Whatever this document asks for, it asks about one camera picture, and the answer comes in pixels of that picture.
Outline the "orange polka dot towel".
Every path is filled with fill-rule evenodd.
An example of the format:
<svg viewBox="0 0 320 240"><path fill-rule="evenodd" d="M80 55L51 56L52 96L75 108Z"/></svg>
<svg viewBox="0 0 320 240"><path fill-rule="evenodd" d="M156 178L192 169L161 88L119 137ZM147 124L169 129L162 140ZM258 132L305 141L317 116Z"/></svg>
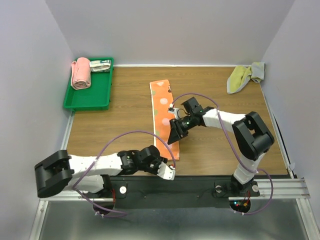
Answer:
<svg viewBox="0 0 320 240"><path fill-rule="evenodd" d="M180 146L178 142L170 144L168 147L162 143L167 142L170 136L170 120L175 116L168 112L170 104L173 102L173 94L171 92L170 82L167 79L152 81L149 83L151 93L151 105L153 114L153 133L156 137L153 138L155 147L160 152L160 155L172 159L180 159Z"/></svg>

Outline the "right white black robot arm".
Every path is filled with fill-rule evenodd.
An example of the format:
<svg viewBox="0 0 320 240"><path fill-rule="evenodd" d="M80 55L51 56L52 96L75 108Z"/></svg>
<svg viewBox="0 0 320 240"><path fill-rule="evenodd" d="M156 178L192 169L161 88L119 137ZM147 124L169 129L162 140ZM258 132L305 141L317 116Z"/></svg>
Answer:
<svg viewBox="0 0 320 240"><path fill-rule="evenodd" d="M230 189L235 195L246 192L258 172L258 166L274 144L275 139L260 115L252 111L248 114L236 114L220 111L214 107L203 108L195 97L181 104L186 116L179 117L178 109L171 103L169 113L174 118L169 121L169 145L178 142L196 126L222 129L231 150L238 160L238 166L231 176Z"/></svg>

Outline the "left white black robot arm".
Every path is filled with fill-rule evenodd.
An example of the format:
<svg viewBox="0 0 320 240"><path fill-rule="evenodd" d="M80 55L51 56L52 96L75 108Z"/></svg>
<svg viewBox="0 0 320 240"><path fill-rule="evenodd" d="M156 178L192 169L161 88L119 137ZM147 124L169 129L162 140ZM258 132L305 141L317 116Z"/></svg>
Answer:
<svg viewBox="0 0 320 240"><path fill-rule="evenodd" d="M151 145L142 150L122 150L105 156L69 155L58 150L35 165L37 196L49 198L62 191L86 191L106 197L111 193L107 177L133 175L138 171L173 180L175 170Z"/></svg>

